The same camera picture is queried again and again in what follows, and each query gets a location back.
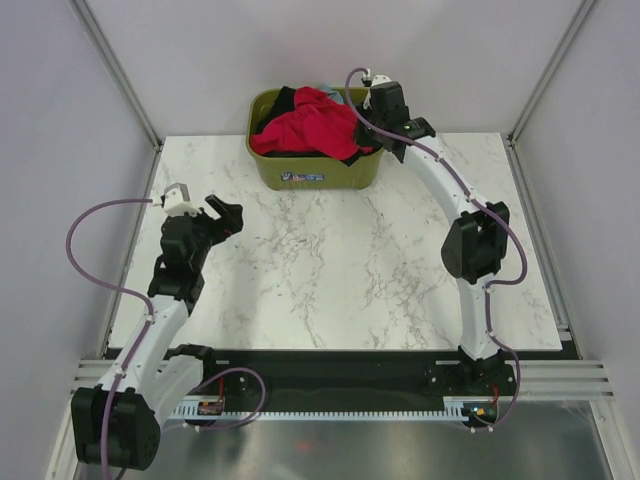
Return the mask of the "olive green plastic bin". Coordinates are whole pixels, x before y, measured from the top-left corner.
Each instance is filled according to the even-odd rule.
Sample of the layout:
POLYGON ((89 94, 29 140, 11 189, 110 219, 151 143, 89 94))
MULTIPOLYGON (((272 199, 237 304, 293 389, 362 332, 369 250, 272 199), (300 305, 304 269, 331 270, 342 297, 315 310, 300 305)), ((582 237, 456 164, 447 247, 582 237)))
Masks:
POLYGON ((322 152, 260 153, 252 137, 277 117, 293 110, 294 90, 289 87, 266 90, 253 100, 248 120, 246 148, 253 157, 263 182, 273 190, 364 189, 376 177, 382 156, 359 152, 348 160, 330 158, 322 152))

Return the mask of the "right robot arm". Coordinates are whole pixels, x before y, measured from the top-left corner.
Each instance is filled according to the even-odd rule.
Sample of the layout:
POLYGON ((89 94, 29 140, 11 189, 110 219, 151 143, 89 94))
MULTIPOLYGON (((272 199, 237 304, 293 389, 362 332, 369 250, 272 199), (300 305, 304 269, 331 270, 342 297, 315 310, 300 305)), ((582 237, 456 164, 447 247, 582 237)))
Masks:
POLYGON ((506 256, 509 208, 487 201, 470 186, 447 158, 433 127, 410 116, 399 83, 376 75, 363 84, 367 92, 356 107, 356 143, 394 155, 423 182, 449 222, 441 258, 457 281, 463 324, 459 350, 468 361, 457 377, 465 391, 481 393, 494 381, 486 361, 500 350, 487 327, 485 284, 495 278, 506 256))

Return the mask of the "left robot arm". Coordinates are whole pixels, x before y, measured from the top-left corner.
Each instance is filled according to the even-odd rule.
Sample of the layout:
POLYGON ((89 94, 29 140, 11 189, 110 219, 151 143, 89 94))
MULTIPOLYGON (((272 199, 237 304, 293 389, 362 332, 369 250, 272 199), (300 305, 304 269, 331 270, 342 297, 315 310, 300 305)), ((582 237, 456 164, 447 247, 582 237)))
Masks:
POLYGON ((204 287, 202 270, 210 250, 242 231, 243 208, 209 195, 209 216, 188 194, 166 191, 157 205, 166 218, 160 228, 161 253, 146 293, 145 309, 115 361, 93 387, 71 399, 77 459, 104 470, 145 470, 159 448, 161 429, 192 389, 208 393, 219 369, 205 360, 207 347, 190 347, 172 358, 170 344, 189 319, 204 287))

